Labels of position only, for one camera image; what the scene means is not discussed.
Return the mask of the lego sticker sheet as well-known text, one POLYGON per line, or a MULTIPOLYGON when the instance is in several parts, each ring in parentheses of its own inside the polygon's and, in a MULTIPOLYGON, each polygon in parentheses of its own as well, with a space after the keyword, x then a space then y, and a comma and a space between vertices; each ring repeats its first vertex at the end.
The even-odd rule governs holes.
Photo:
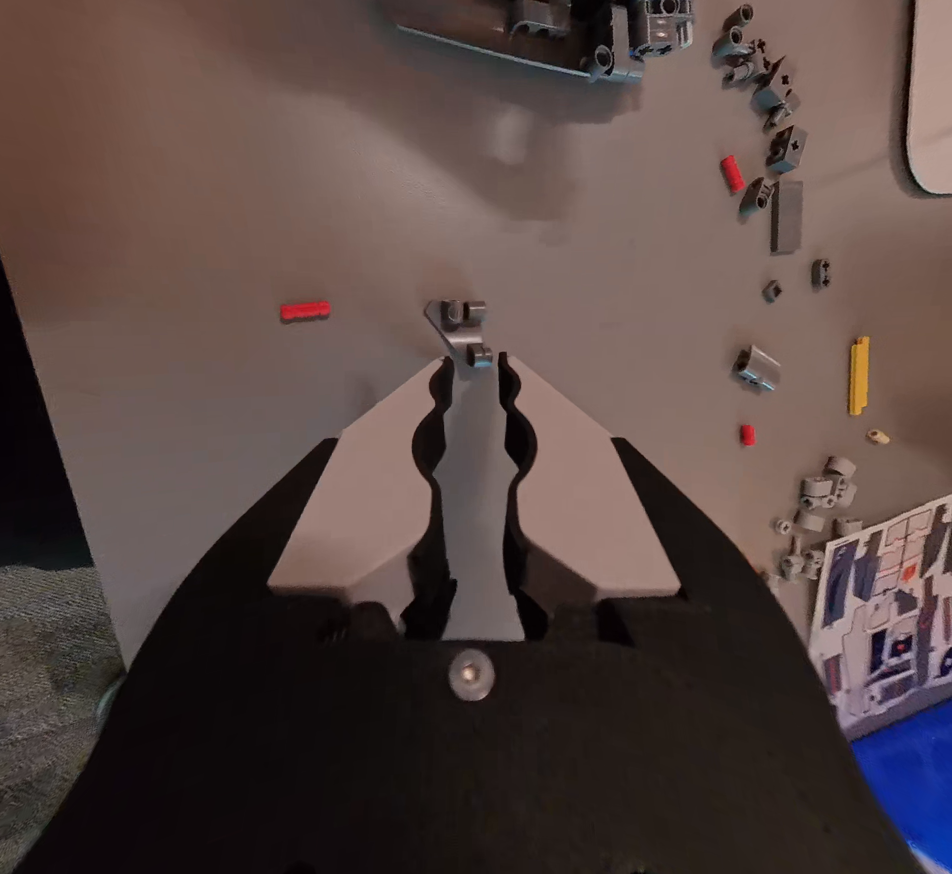
POLYGON ((850 740, 950 698, 950 496, 826 544, 807 651, 850 740))

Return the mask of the blue plastic bin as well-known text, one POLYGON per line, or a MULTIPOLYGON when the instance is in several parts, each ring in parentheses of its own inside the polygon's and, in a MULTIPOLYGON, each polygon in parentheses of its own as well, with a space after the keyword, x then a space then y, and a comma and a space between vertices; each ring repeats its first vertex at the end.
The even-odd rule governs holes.
POLYGON ((930 872, 951 871, 951 701, 851 744, 866 782, 930 872))

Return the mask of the pile of light grey connectors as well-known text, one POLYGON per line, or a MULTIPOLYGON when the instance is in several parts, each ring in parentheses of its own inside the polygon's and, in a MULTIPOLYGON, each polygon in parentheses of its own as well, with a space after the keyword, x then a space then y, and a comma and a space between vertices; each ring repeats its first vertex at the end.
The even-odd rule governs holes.
POLYGON ((819 473, 800 480, 792 514, 771 520, 776 547, 760 574, 772 595, 779 597, 788 584, 818 582, 827 543, 862 529, 863 522, 848 514, 858 489, 857 471, 850 458, 829 456, 819 473))

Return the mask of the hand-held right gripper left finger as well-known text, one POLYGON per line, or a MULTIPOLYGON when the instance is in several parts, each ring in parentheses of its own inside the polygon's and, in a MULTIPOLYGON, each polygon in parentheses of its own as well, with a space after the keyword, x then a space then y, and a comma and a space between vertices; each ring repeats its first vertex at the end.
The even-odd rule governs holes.
POLYGON ((455 364, 435 360, 337 438, 268 579, 283 596, 378 604, 394 622, 449 583, 435 467, 455 364))

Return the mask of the dark grey flat lego tile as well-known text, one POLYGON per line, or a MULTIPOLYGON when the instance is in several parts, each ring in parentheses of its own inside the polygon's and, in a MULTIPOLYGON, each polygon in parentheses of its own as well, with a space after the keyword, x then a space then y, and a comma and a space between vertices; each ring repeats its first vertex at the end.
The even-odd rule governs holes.
POLYGON ((770 207, 770 254, 788 255, 801 249, 803 182, 780 179, 773 186, 770 207))

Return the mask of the cluster of dark grey pieces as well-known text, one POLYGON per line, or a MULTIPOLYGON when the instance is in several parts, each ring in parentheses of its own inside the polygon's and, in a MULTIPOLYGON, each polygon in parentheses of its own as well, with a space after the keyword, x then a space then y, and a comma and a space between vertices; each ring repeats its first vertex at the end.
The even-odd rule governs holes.
POLYGON ((776 55, 764 38, 747 35, 754 14, 750 3, 732 11, 711 56, 722 71, 721 86, 749 95, 749 104, 769 139, 766 170, 779 177, 795 171, 802 161, 807 134, 793 123, 802 101, 786 57, 776 55))

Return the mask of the white metal stand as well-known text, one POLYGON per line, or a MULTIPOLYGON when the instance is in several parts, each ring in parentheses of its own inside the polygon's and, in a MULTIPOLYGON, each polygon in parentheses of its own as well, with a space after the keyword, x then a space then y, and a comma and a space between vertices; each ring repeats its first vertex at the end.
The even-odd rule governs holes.
POLYGON ((951 0, 913 0, 905 153, 917 186, 951 194, 951 0))

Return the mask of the dark grey lego panel piece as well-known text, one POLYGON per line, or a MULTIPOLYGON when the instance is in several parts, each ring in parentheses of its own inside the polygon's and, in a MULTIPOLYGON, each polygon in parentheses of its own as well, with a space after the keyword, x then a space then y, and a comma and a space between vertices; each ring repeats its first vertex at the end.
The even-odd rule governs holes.
POLYGON ((484 342, 487 307, 483 300, 433 299, 423 314, 452 355, 470 368, 491 367, 494 355, 484 342))

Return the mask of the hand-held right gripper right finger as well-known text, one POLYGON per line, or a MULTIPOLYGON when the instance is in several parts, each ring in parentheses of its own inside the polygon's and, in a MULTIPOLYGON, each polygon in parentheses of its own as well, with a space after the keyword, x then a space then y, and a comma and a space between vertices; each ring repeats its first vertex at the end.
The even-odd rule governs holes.
POLYGON ((498 383, 517 468, 504 571, 520 619, 676 595, 681 582, 609 431, 510 353, 499 355, 498 383))

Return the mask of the yellow lego axle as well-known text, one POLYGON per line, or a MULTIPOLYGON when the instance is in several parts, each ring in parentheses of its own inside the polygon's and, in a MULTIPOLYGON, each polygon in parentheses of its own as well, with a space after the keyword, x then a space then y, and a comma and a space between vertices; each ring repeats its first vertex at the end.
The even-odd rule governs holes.
POLYGON ((850 348, 847 408, 853 417, 862 415, 869 402, 870 345, 870 337, 864 335, 850 348))

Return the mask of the grey double lego connector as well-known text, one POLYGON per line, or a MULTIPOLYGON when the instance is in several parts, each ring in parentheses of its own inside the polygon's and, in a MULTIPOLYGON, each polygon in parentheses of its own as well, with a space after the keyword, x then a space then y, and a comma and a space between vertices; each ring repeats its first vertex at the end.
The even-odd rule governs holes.
POLYGON ((781 366, 756 345, 748 345, 738 352, 732 373, 750 388, 775 392, 781 379, 781 366))

